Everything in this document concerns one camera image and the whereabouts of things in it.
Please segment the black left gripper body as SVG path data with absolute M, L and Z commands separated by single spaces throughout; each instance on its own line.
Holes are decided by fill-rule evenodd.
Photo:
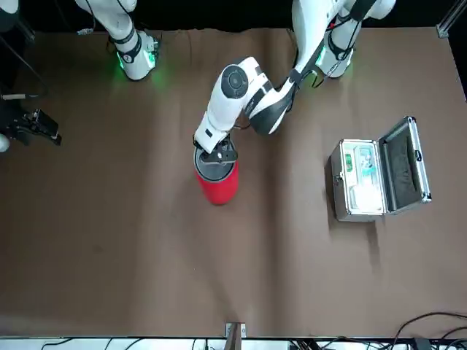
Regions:
M 219 164 L 235 163 L 238 160 L 238 152 L 230 137 L 220 141 L 210 155 L 211 161 Z

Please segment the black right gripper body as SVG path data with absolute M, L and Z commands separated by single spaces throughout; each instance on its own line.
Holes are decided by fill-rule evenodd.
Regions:
M 1 114 L 1 134 L 8 139 L 30 144 L 33 136 L 31 126 L 27 113 Z

